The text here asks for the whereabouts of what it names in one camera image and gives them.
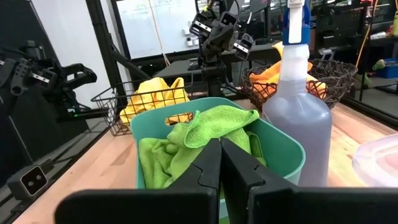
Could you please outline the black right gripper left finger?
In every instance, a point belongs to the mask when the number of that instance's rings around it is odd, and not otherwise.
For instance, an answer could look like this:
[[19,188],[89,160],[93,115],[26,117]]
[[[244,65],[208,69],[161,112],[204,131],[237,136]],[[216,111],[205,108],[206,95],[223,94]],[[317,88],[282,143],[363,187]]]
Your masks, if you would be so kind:
[[165,189],[81,190],[57,206],[55,224],[218,224],[221,142],[211,139]]

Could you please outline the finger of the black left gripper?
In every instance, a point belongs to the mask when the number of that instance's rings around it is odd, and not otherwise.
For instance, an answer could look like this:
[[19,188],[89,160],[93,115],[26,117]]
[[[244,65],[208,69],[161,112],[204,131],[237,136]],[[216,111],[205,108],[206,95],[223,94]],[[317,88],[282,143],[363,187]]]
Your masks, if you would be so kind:
[[234,43],[235,56],[241,60],[246,60],[249,57],[253,44],[253,38],[247,33],[243,34],[242,38],[236,40]]
[[198,12],[189,28],[190,33],[197,37],[208,38],[215,19],[216,15],[213,11]]

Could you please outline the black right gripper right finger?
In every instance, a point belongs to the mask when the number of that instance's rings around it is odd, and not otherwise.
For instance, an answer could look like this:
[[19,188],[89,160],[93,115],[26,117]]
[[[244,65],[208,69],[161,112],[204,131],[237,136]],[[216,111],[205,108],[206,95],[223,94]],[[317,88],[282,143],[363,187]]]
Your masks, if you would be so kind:
[[398,224],[397,188],[298,187],[232,141],[221,144],[230,224]]

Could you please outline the orange microfiber towel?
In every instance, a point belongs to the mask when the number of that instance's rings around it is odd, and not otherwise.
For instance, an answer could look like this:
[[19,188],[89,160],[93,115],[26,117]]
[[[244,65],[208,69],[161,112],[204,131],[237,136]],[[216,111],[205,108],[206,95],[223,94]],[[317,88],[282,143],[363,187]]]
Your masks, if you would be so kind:
[[[282,56],[284,46],[282,45],[282,42],[278,42],[273,45],[273,48],[275,48],[279,55]],[[279,73],[280,73],[280,67],[281,67],[281,60],[278,61],[277,63],[273,64],[271,67],[265,69],[263,72],[260,74],[256,74],[254,72],[251,72],[249,75],[249,79],[251,83],[278,83],[279,81]],[[308,75],[307,75],[307,81],[317,81],[317,79],[309,74],[309,71],[312,69],[313,64],[311,62],[308,62],[307,65],[308,69]]]
[[326,97],[327,85],[318,80],[310,80],[306,84],[307,92],[319,99],[324,99]]
[[251,83],[250,90],[260,100],[267,100],[276,93],[276,83]]

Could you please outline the green microfiber towel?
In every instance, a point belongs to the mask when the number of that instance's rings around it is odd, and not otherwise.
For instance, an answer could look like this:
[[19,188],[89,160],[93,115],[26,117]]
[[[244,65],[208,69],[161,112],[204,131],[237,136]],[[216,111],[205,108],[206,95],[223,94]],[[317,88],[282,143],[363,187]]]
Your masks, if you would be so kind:
[[244,130],[258,119],[259,113],[256,110],[221,105],[202,112],[196,111],[189,123],[176,124],[167,136],[172,144],[167,149],[175,153],[168,168],[172,180],[176,180],[188,169],[211,139],[229,139],[262,165],[266,165],[258,136]]
[[164,189],[177,180],[192,162],[194,151],[166,139],[139,141],[139,160],[149,189]]

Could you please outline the yellow microfiber towel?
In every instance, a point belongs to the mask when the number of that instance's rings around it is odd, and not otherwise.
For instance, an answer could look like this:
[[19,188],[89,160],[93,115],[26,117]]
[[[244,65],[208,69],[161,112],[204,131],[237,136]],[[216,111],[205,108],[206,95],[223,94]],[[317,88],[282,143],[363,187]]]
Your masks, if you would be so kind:
[[[183,78],[178,77],[170,88],[172,89],[173,105],[190,101],[187,97],[187,92],[184,89]],[[188,122],[192,119],[192,116],[193,115],[191,113],[173,115],[169,118],[169,122],[170,124]]]
[[142,82],[120,112],[121,121],[127,124],[136,114],[174,104],[175,88],[178,87],[184,87],[183,78],[177,78],[171,86],[160,77]]

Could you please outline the teal plastic bin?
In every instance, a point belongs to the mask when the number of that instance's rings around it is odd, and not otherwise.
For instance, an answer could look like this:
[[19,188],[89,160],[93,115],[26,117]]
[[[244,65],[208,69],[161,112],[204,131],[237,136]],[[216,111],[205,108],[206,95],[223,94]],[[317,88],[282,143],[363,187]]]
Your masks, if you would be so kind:
[[[170,124],[169,118],[173,115],[206,111],[216,106],[228,105],[243,109],[236,103],[226,98],[202,98],[176,105],[149,110],[135,116],[130,128],[137,146],[136,189],[149,189],[145,185],[144,174],[139,160],[139,141],[144,138],[167,139],[175,124]],[[266,160],[267,168],[270,168],[293,184],[297,184],[300,178],[302,166],[305,161],[305,153],[302,146],[269,123],[258,119],[244,128],[247,132],[253,132],[259,138],[261,152]]]

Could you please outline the white whiteboard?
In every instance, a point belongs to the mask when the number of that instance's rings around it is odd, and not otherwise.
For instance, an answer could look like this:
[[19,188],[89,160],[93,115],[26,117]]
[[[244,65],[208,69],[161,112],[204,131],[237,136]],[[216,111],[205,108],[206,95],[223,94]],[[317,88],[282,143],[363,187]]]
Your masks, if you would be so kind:
[[198,49],[190,33],[195,0],[122,0],[116,3],[132,59]]

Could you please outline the blue white spray bottle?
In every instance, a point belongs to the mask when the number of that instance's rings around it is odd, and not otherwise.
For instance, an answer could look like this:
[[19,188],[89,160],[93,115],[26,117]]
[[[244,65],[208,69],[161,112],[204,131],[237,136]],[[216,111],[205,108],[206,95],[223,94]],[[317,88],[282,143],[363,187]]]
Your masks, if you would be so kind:
[[302,145],[306,159],[298,184],[325,187],[332,117],[329,107],[307,91],[310,10],[306,0],[287,0],[283,23],[279,81],[262,106],[262,116]]

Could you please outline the clear plastic container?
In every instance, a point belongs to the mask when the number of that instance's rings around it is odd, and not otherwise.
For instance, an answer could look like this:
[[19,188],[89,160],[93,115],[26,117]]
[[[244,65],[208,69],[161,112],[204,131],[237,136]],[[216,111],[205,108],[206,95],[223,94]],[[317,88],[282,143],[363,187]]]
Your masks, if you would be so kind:
[[398,188],[398,133],[360,145],[352,166],[368,186]]

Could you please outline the blue storage bin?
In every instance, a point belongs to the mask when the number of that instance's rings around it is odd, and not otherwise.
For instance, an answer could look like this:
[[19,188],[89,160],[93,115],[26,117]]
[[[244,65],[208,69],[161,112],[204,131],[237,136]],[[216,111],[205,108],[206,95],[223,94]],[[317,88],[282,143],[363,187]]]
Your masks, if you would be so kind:
[[398,78],[398,58],[380,59],[375,64],[376,75],[381,78]]

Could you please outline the black metal frame post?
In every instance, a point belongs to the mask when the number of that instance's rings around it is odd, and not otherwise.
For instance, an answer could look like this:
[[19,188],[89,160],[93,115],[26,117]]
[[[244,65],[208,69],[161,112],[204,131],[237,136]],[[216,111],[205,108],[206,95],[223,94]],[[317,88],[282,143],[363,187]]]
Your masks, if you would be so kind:
[[130,70],[139,78],[150,78],[148,74],[131,63],[114,45],[109,33],[103,8],[100,0],[85,0],[90,19],[94,28],[98,46],[106,69],[108,80],[112,89],[116,89],[118,103],[127,105],[126,92],[124,90],[117,63]]

